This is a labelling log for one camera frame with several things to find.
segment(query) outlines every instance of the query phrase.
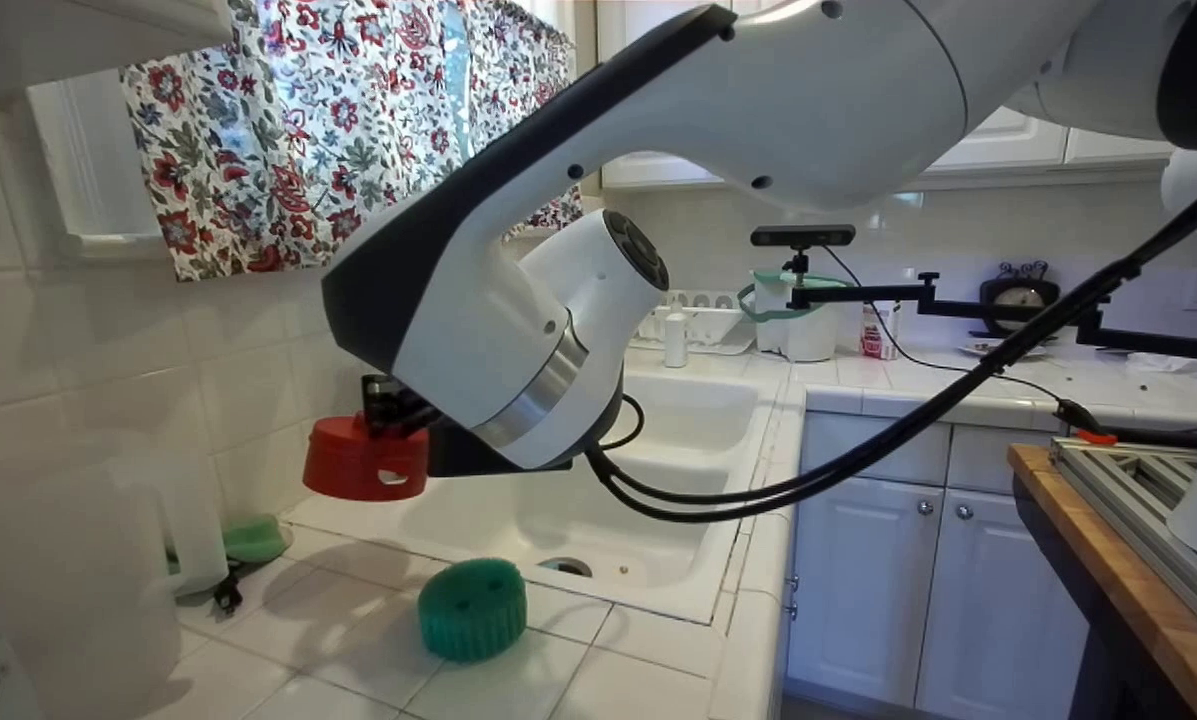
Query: dish rack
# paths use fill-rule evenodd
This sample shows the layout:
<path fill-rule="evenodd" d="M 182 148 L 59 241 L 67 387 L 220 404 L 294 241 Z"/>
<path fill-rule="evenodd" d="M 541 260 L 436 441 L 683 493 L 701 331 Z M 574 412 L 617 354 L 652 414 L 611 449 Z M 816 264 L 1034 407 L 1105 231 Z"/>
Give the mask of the dish rack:
<path fill-rule="evenodd" d="M 672 303 L 680 301 L 686 322 L 686 346 L 689 352 L 706 352 L 713 355 L 739 355 L 754 341 L 753 322 L 745 318 L 740 300 L 734 292 L 713 289 L 669 289 L 661 305 L 638 325 L 630 347 L 645 350 L 666 348 L 666 317 L 672 312 Z"/>

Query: drawer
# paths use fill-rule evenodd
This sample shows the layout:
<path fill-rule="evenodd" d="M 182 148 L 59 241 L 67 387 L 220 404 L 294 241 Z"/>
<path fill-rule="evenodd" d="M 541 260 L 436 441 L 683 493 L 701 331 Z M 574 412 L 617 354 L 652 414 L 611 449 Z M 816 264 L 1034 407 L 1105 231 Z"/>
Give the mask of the drawer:
<path fill-rule="evenodd" d="M 1050 444 L 1050 433 L 955 425 L 949 451 L 949 487 L 1010 495 L 1011 469 L 1005 464 L 1005 449 Z"/>
<path fill-rule="evenodd" d="M 807 425 L 803 427 L 803 471 L 844 454 L 859 443 L 885 431 L 894 421 L 892 417 L 808 413 Z M 948 460 L 949 425 L 935 423 L 892 454 L 874 462 L 859 475 L 868 478 L 906 480 L 912 483 L 942 486 Z"/>

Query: white tile countertop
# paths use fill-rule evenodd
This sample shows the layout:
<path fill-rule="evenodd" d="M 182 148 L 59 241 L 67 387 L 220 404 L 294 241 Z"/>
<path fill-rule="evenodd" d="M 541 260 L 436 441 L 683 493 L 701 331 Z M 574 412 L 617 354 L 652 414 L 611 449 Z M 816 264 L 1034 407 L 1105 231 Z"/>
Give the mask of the white tile countertop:
<path fill-rule="evenodd" d="M 953 352 L 924 360 L 968 366 Z M 1010 368 L 1123 425 L 1197 427 L 1197 379 L 1140 374 L 1081 348 Z M 643 372 L 784 382 L 751 487 L 798 471 L 809 410 L 899 416 L 954 373 L 906 360 L 839 356 L 789 365 L 776 356 L 693 355 L 663 370 L 661 354 L 630 350 Z M 1046 396 L 991 382 L 949 420 L 1053 429 Z M 474 665 L 423 647 L 415 599 L 444 562 L 393 547 L 292 527 L 273 565 L 242 580 L 231 620 L 200 598 L 181 608 L 182 660 L 145 720 L 761 720 L 766 719 L 780 621 L 790 510 L 739 524 L 711 624 L 528 584 L 528 630 Z"/>

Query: wooden countertop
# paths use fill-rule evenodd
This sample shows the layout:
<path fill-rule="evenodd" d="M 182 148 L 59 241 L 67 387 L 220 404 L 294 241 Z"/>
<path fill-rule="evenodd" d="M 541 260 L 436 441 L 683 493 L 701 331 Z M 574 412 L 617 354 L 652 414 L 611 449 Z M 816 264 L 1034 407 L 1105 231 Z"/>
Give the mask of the wooden countertop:
<path fill-rule="evenodd" d="M 1197 615 L 1056 471 L 1047 449 L 1015 445 L 1008 451 L 1008 460 L 1197 714 Z"/>

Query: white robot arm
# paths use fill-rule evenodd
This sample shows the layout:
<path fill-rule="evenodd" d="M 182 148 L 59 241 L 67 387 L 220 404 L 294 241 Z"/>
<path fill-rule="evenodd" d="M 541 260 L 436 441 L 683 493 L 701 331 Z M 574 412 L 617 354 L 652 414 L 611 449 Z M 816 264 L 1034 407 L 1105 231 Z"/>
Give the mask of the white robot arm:
<path fill-rule="evenodd" d="M 1126 28 L 1114 22 L 1124 8 Z M 1197 4 L 1175 0 L 790 0 L 745 18 L 691 10 L 359 228 L 323 282 L 332 330 L 514 464 L 566 459 L 610 428 L 625 346 L 666 289 L 666 266 L 610 210 L 521 264 L 496 242 L 505 228 L 638 150 L 681 155 L 786 208 L 859 205 L 920 173 L 1013 94 L 1069 124 L 1161 138 L 1165 99 L 1197 104 L 1186 92 L 1196 89 L 1166 83 L 1196 16 Z M 1152 42 L 1119 68 L 1107 47 L 1124 38 Z M 1136 97 L 1078 108 L 1070 90 L 1092 73 Z M 1184 124 L 1169 140 L 1197 147 L 1197 122 Z"/>

